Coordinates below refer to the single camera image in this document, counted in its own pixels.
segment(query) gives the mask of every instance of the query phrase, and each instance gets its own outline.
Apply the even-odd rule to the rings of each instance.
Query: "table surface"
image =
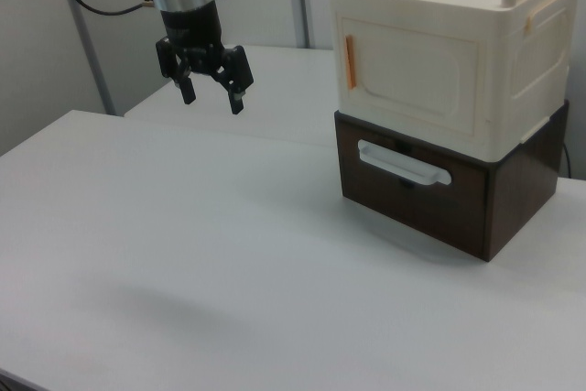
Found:
[[[49,390],[577,390],[586,186],[485,264],[333,147],[73,112],[0,157],[0,368]]]
[[[125,117],[335,147],[333,114],[338,110],[338,89],[333,51],[245,49],[255,83],[237,116],[230,112],[228,94],[220,84],[210,77],[192,75],[198,95],[192,105],[185,105],[179,89],[170,83]]]

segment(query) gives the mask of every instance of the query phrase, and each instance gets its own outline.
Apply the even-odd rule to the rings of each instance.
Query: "drawer handle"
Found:
[[[445,169],[380,147],[363,139],[358,141],[358,151],[362,162],[383,169],[399,178],[410,180],[420,185],[451,184],[451,175]]]

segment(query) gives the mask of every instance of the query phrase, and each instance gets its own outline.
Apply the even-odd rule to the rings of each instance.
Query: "brown drawer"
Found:
[[[338,112],[343,195],[488,261],[555,192],[567,110],[498,163]]]

